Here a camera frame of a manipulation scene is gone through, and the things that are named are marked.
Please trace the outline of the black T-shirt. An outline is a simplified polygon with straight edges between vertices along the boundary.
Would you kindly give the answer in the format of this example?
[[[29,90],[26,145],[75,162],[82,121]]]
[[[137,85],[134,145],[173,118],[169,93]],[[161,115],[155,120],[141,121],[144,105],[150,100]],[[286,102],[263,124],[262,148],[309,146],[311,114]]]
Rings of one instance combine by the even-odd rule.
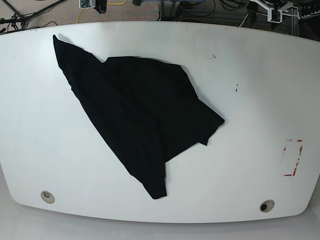
[[[75,97],[103,140],[154,200],[167,196],[166,163],[207,145],[224,119],[203,103],[180,65],[109,57],[53,38],[55,56]]]

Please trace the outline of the red tape rectangle marker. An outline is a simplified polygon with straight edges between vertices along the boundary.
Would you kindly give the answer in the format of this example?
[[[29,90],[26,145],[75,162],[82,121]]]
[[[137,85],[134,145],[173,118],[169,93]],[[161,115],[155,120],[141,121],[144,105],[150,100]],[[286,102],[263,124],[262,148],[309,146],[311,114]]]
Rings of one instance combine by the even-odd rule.
[[[302,139],[288,139],[281,158],[281,174],[292,177],[296,174],[303,149]]]

